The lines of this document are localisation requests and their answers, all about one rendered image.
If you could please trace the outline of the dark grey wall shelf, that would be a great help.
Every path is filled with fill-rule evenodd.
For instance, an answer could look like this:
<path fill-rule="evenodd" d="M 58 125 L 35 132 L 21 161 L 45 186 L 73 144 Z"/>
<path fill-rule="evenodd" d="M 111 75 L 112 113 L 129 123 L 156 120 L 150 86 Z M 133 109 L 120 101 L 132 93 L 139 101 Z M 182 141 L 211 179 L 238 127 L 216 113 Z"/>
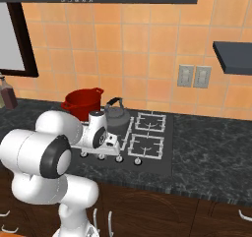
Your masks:
<path fill-rule="evenodd" d="M 213 49 L 225 74 L 252 76 L 252 42 L 214 41 Z"/>

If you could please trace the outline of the dark grey kettle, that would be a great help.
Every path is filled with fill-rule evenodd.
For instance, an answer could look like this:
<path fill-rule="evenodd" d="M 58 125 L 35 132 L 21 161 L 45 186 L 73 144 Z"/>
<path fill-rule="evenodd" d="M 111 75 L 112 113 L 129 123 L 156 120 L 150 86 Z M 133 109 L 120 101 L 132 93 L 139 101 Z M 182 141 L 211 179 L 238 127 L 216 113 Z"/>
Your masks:
<path fill-rule="evenodd" d="M 124 107 L 121 97 L 111 98 L 104 106 L 109 133 L 123 137 L 130 124 L 130 113 Z"/>

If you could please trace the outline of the red cooking pot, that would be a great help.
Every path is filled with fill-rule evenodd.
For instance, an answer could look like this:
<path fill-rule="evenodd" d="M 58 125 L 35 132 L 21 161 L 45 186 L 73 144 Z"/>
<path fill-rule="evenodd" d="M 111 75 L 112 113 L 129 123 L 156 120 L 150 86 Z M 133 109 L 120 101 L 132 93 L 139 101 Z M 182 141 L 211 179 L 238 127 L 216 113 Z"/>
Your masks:
<path fill-rule="evenodd" d="M 61 107 L 69 111 L 80 121 L 88 121 L 91 111 L 100 111 L 103 89 L 77 89 L 68 93 Z"/>

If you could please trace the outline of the dark framed window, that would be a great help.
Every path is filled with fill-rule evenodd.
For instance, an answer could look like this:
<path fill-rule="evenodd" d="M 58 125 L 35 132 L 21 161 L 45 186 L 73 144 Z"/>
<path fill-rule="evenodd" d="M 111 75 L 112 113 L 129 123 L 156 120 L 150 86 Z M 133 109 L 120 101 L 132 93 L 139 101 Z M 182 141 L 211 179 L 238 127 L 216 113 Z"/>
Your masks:
<path fill-rule="evenodd" d="M 38 77 L 32 43 L 20 3 L 0 3 L 0 72 Z"/>

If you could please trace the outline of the dark brown glass bottle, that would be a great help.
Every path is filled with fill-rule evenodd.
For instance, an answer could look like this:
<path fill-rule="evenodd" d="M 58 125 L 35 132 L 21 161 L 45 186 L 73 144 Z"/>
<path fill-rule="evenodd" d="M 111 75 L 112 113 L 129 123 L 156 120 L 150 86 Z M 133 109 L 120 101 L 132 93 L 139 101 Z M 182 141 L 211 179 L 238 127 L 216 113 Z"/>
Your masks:
<path fill-rule="evenodd" d="M 6 82 L 4 76 L 0 76 L 1 95 L 3 97 L 7 109 L 15 109 L 18 106 L 18 101 L 14 89 Z"/>

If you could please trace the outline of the dark wood drawer front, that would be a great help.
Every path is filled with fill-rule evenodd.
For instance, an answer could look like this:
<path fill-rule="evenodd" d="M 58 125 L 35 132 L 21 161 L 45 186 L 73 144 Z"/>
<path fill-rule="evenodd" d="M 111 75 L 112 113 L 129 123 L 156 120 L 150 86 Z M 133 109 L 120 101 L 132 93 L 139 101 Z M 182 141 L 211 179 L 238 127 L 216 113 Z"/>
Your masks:
<path fill-rule="evenodd" d="M 0 169 L 0 213 L 10 214 L 6 217 L 0 217 L 6 221 L 17 222 L 19 218 L 19 211 L 11 192 L 11 181 L 7 170 Z"/>
<path fill-rule="evenodd" d="M 25 237 L 52 237 L 54 230 L 42 230 L 39 227 L 23 224 L 19 222 L 3 221 L 0 223 L 0 230 L 15 233 Z"/>

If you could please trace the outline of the grey wall switch plate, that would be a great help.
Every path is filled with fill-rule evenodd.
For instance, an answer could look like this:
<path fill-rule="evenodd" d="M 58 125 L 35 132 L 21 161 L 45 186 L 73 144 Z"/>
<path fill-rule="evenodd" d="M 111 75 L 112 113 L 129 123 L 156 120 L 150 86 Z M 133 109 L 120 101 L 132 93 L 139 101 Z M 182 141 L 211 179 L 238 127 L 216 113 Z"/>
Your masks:
<path fill-rule="evenodd" d="M 197 66 L 194 79 L 194 88 L 206 89 L 209 85 L 211 66 Z"/>
<path fill-rule="evenodd" d="M 193 65 L 179 65 L 177 85 L 179 87 L 190 88 L 192 85 L 193 72 Z"/>

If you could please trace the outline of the black gas hob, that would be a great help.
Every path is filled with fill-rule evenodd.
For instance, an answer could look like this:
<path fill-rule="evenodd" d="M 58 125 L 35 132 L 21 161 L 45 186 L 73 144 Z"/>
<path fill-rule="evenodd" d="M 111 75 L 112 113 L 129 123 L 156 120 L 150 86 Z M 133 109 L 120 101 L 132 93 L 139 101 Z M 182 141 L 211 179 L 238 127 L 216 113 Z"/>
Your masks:
<path fill-rule="evenodd" d="M 98 156 L 91 153 L 87 157 L 81 157 L 81 151 L 73 148 L 69 170 L 74 171 L 85 164 L 170 176 L 173 115 L 136 109 L 129 109 L 129 113 L 131 121 L 128 130 L 122 138 L 118 138 L 122 162 L 116 162 L 115 155 L 108 155 L 105 160 L 99 160 Z M 141 165 L 134 164 L 137 157 L 142 160 Z"/>

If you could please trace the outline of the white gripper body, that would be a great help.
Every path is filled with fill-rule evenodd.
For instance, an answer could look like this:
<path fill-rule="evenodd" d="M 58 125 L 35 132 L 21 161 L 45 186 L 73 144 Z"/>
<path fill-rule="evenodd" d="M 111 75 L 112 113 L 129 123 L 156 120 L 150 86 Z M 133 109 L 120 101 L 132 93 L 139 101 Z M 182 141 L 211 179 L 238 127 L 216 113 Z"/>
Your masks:
<path fill-rule="evenodd" d="M 106 139 L 100 146 L 95 148 L 92 142 L 80 140 L 76 144 L 71 145 L 72 148 L 77 148 L 81 152 L 87 152 L 88 154 L 104 154 L 104 155 L 118 155 L 120 153 L 120 145 L 116 138 Z"/>

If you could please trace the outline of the dark wood cupboard door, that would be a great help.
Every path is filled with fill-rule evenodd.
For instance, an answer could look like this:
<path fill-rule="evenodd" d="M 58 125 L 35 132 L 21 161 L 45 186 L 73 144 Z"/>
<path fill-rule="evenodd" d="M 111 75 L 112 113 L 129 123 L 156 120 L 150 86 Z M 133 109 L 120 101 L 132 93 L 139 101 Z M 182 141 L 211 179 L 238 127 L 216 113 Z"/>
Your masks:
<path fill-rule="evenodd" d="M 133 188 L 101 185 L 113 237 L 189 237 L 198 200 Z"/>
<path fill-rule="evenodd" d="M 95 208 L 97 208 L 96 220 L 97 220 L 97 227 L 99 229 L 99 236 L 106 237 L 104 217 L 103 217 L 102 195 L 99 195 L 95 204 L 87 209 L 87 216 L 92 225 L 94 225 L 93 212 Z"/>
<path fill-rule="evenodd" d="M 190 237 L 252 237 L 252 207 L 200 200 Z"/>

